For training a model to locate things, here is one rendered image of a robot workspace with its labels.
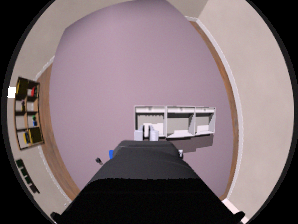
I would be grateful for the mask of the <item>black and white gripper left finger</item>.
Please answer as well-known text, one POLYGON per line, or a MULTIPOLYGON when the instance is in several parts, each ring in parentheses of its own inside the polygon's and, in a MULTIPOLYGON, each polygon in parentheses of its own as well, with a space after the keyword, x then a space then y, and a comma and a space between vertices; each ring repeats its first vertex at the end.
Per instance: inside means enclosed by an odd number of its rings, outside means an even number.
POLYGON ((144 140, 144 127, 145 127, 145 125, 141 125, 139 130, 134 131, 134 140, 135 141, 143 141, 144 140))

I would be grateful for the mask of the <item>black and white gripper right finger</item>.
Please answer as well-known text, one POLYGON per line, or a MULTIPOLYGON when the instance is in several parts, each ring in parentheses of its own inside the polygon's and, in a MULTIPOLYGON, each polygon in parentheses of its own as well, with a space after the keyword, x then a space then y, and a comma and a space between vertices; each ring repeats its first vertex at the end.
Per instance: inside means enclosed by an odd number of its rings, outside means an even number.
POLYGON ((153 126, 148 126, 148 138, 150 141, 158 141, 159 140, 159 131, 154 130, 153 126))

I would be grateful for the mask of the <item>white three-compartment bin rack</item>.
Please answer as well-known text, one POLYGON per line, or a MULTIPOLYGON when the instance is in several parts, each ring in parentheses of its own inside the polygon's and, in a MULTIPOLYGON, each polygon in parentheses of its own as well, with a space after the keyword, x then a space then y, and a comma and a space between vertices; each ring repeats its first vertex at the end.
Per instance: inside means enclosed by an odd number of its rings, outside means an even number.
POLYGON ((187 137, 215 132, 215 107, 135 106, 135 130, 145 125, 159 131, 159 137, 187 137))

